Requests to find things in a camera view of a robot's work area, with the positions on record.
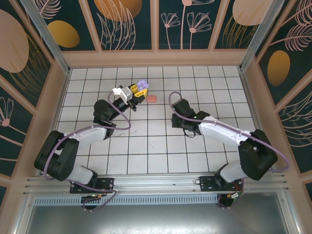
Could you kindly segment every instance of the enclosure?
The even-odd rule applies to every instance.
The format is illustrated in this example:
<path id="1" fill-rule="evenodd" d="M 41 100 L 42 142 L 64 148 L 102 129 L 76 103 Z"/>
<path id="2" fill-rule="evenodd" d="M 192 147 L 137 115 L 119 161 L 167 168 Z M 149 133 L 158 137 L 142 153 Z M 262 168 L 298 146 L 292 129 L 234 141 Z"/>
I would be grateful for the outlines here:
<path id="1" fill-rule="evenodd" d="M 312 0 L 2 0 L 1 233 L 311 233 L 311 25 Z M 83 212 L 86 195 L 34 161 L 51 131 L 92 125 L 96 101 L 140 80 L 157 101 L 77 153 L 118 191 Z M 245 179 L 238 204 L 220 209 L 226 193 L 196 181 L 239 152 L 172 128 L 173 91 L 196 113 L 263 130 L 289 168 Z"/>

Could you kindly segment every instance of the metal vent grille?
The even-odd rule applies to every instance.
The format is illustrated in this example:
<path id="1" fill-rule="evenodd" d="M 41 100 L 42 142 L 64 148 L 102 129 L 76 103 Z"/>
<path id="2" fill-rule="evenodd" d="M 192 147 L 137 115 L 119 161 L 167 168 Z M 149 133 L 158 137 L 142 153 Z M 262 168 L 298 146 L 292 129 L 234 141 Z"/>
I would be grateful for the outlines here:
<path id="1" fill-rule="evenodd" d="M 101 201 L 91 201 L 86 205 L 103 204 L 109 197 Z M 34 206 L 80 206 L 81 196 L 75 197 L 36 197 Z M 154 195 L 154 196 L 116 196 L 107 205 L 170 205 L 170 204 L 204 204 L 217 203 L 217 195 Z"/>

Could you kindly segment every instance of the grid floor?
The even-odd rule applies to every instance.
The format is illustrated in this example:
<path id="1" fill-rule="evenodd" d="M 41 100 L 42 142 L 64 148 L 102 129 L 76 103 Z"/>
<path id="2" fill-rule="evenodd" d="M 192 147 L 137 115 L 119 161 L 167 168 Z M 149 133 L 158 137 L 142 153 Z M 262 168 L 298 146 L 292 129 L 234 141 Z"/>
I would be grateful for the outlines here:
<path id="1" fill-rule="evenodd" d="M 198 112 L 205 111 L 231 126 L 254 130 L 246 96 L 235 66 L 182 66 L 73 69 L 59 116 L 57 130 L 71 132 L 90 126 L 93 105 L 107 99 L 120 85 L 146 79 L 149 95 L 137 111 L 126 111 L 132 127 L 115 131 L 110 139 L 79 150 L 76 163 L 104 174 L 154 174 L 215 172 L 227 162 L 239 160 L 237 148 L 212 138 L 188 138 L 171 127 L 168 96 L 181 91 Z M 126 127 L 121 116 L 114 123 Z"/>

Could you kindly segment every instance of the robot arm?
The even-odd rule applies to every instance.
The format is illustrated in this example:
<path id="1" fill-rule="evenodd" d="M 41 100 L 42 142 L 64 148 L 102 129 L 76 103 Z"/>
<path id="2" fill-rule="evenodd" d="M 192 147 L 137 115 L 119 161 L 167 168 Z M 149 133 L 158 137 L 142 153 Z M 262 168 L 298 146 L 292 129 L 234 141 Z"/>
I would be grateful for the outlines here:
<path id="1" fill-rule="evenodd" d="M 116 96 L 119 96 L 113 102 L 113 105 L 121 112 L 125 112 L 131 108 L 137 110 L 136 106 L 142 103 L 147 95 L 147 89 L 139 91 L 135 84 L 113 89 Z M 94 105 L 94 123 L 99 124 L 88 128 L 78 130 L 76 134 L 67 138 L 59 147 L 58 152 L 54 152 L 53 157 L 48 165 L 47 174 L 53 178 L 64 181 L 70 180 L 79 182 L 95 188 L 97 186 L 98 175 L 94 171 L 75 164 L 77 151 L 94 142 L 109 138 L 116 125 L 112 123 L 119 112 L 116 111 L 107 101 L 98 100 Z M 52 131 L 47 137 L 43 147 L 41 148 L 36 160 L 35 167 L 41 171 L 44 170 L 45 164 L 52 149 L 70 133 L 60 133 Z"/>
<path id="2" fill-rule="evenodd" d="M 218 120 L 210 116 L 208 113 L 200 111 L 197 114 L 190 108 L 189 103 L 185 99 L 181 99 L 173 104 L 173 108 L 182 116 L 187 118 L 210 120 L 217 122 Z M 176 114 L 172 116 L 172 127 L 182 128 L 195 134 L 216 138 L 227 145 L 237 147 L 240 161 L 223 165 L 215 174 L 215 182 L 223 187 L 226 183 L 241 178 L 249 177 L 254 180 L 260 180 L 262 176 L 277 162 L 277 155 L 268 147 L 253 141 L 252 139 L 242 136 L 239 133 L 231 131 L 226 126 L 233 127 L 222 123 L 222 126 L 212 123 L 198 123 L 187 121 L 179 118 Z M 266 143 L 270 143 L 265 133 L 259 129 L 254 132 L 242 131 L 236 129 L 240 133 L 253 136 Z"/>

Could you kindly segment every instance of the dark teal wallpaper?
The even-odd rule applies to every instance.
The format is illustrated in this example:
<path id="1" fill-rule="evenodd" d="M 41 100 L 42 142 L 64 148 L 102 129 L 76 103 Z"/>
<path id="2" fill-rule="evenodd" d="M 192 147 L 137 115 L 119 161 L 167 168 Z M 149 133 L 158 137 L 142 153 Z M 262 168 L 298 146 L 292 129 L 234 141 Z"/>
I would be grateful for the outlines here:
<path id="1" fill-rule="evenodd" d="M 32 114 L 0 88 L 0 174 L 12 176 Z"/>
<path id="2" fill-rule="evenodd" d="M 312 69 L 311 5 L 296 2 L 259 62 L 275 104 Z"/>
<path id="3" fill-rule="evenodd" d="M 78 0 L 34 2 L 62 51 L 95 50 Z"/>
<path id="4" fill-rule="evenodd" d="M 8 0 L 0 4 L 0 75 L 35 107 L 51 64 Z"/>
<path id="5" fill-rule="evenodd" d="M 247 49 L 270 1 L 230 0 L 215 49 Z"/>
<path id="6" fill-rule="evenodd" d="M 312 82 L 279 112 L 279 117 L 300 172 L 312 170 Z"/>
<path id="7" fill-rule="evenodd" d="M 219 6 L 219 0 L 160 0 L 159 49 L 207 49 Z"/>
<path id="8" fill-rule="evenodd" d="M 269 29 L 269 31 L 267 32 L 266 36 L 264 37 L 262 43 L 260 44 L 258 50 L 256 51 L 255 55 L 256 57 L 258 56 L 258 54 L 260 53 L 260 51 L 262 50 L 262 47 L 264 46 L 265 42 L 267 41 L 267 38 L 269 37 L 269 35 L 271 34 L 272 30 L 274 29 L 276 23 L 278 22 L 279 18 L 281 17 L 281 15 L 283 14 L 287 4 L 289 3 L 290 0 L 285 0 L 284 4 L 281 8 L 281 10 L 279 11 L 278 15 L 276 16 L 271 28 Z"/>
<path id="9" fill-rule="evenodd" d="M 309 194 L 309 197 L 310 197 L 310 199 L 311 199 L 311 201 L 312 201 L 312 182 L 306 184 L 306 189 L 307 189 L 308 194 Z"/>
<path id="10" fill-rule="evenodd" d="M 150 0 L 88 0 L 102 50 L 151 50 Z"/>
<path id="11" fill-rule="evenodd" d="M 0 207 L 1 207 L 2 201 L 4 199 L 4 195 L 5 195 L 6 190 L 7 190 L 6 187 L 0 186 Z"/>

